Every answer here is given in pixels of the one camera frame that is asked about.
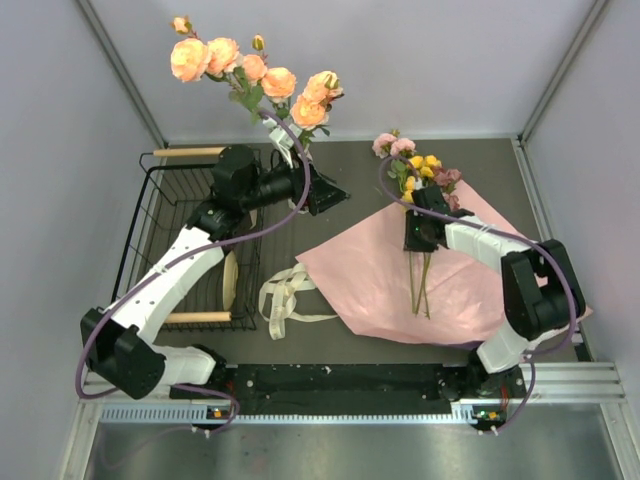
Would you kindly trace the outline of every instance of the wooden handle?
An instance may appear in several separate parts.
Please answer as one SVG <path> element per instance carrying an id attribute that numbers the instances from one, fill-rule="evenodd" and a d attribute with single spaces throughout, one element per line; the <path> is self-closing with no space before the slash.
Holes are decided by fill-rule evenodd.
<path id="1" fill-rule="evenodd" d="M 231 312 L 171 313 L 165 323 L 215 323 L 230 322 Z"/>
<path id="2" fill-rule="evenodd" d="M 201 147 L 201 148 L 166 148 L 154 150 L 154 157 L 189 157 L 201 155 L 220 155 L 225 147 Z"/>

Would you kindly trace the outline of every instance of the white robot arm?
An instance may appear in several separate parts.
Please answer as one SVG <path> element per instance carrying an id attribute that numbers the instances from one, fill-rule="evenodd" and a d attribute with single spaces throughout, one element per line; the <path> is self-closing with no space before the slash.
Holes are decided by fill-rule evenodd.
<path id="1" fill-rule="evenodd" d="M 451 212 L 440 187 L 419 188 L 413 193 L 417 206 L 444 215 L 464 218 L 480 228 L 407 212 L 405 249 L 434 251 L 438 245 L 470 255 L 502 275 L 505 321 L 477 349 L 487 374 L 505 372 L 521 363 L 523 354 L 568 328 L 568 301 L 557 275 L 544 258 L 522 242 L 488 230 L 492 227 L 466 210 Z M 557 240 L 539 244 L 560 265 L 571 291 L 577 315 L 585 300 L 564 246 Z"/>
<path id="2" fill-rule="evenodd" d="M 224 361 L 204 347 L 160 347 L 153 343 L 167 316 L 196 281 L 224 259 L 223 248 L 206 247 L 237 236 L 251 210 L 283 200 L 300 200 L 305 178 L 299 159 L 290 150 L 290 137 L 277 127 L 270 138 L 282 161 L 269 171 L 263 170 L 247 146 L 234 145 L 221 152 L 212 169 L 211 194 L 138 285 L 154 273 L 159 276 L 120 305 L 99 331 L 89 350 L 87 366 L 132 398 L 143 398 L 158 385 L 203 385 L 216 363 Z M 311 189 L 305 208 L 312 215 L 349 198 L 313 165 L 309 168 Z M 194 253 L 173 265 L 187 252 Z M 98 309 L 91 309 L 83 317 L 80 326 L 85 344 L 102 318 Z"/>

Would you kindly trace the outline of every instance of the white ribbon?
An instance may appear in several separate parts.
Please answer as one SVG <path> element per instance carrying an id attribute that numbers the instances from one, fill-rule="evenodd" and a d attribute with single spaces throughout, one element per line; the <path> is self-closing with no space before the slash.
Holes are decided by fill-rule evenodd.
<path id="1" fill-rule="evenodd" d="M 262 318 L 269 322 L 271 338 L 274 340 L 284 338 L 284 320 L 286 318 L 300 322 L 320 322 L 337 317 L 337 315 L 300 315 L 294 312 L 297 303 L 295 293 L 297 291 L 314 290 L 315 288 L 315 283 L 313 283 L 305 266 L 301 263 L 293 268 L 276 273 L 262 285 L 258 298 L 258 308 Z M 269 317 L 264 314 L 267 293 L 273 294 Z"/>

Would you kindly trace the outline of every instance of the orange rose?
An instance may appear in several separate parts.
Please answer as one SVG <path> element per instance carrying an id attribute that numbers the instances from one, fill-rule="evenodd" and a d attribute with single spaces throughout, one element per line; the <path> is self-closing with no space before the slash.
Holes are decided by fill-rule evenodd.
<path id="1" fill-rule="evenodd" d="M 342 88 L 339 88 L 339 85 L 338 75 L 330 70 L 325 70 L 316 73 L 309 79 L 302 95 L 310 102 L 320 103 L 326 98 L 342 94 Z"/>
<path id="2" fill-rule="evenodd" d="M 171 73 L 183 82 L 197 82 L 202 77 L 211 52 L 196 38 L 185 38 L 176 43 L 171 52 Z"/>
<path id="3" fill-rule="evenodd" d="M 207 67 L 207 73 L 222 76 L 223 73 L 233 72 L 233 69 L 242 63 L 242 56 L 238 50 L 238 44 L 230 38 L 216 38 L 207 44 L 211 52 L 211 61 Z"/>
<path id="4" fill-rule="evenodd" d="M 304 95 L 299 95 L 296 103 L 293 104 L 291 116 L 293 121 L 305 130 L 311 130 L 329 121 L 327 109 L 320 103 L 309 101 Z"/>
<path id="5" fill-rule="evenodd" d="M 296 77 L 284 67 L 270 68 L 262 79 L 265 95 L 275 103 L 280 103 L 293 95 Z"/>
<path id="6" fill-rule="evenodd" d="M 255 85 L 267 73 L 267 66 L 258 55 L 245 55 L 242 62 L 244 73 L 247 74 L 247 80 L 251 85 Z"/>

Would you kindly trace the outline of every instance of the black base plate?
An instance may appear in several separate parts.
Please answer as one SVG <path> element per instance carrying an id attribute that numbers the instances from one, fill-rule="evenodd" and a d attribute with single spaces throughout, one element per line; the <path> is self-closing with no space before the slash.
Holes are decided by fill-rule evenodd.
<path id="1" fill-rule="evenodd" d="M 202 387 L 234 395 L 243 415 L 446 414 L 451 407 L 439 380 L 462 376 L 465 369 L 439 364 L 227 365 Z M 520 390 L 509 387 L 513 397 L 522 396 Z M 211 398 L 178 389 L 171 389 L 170 397 Z"/>

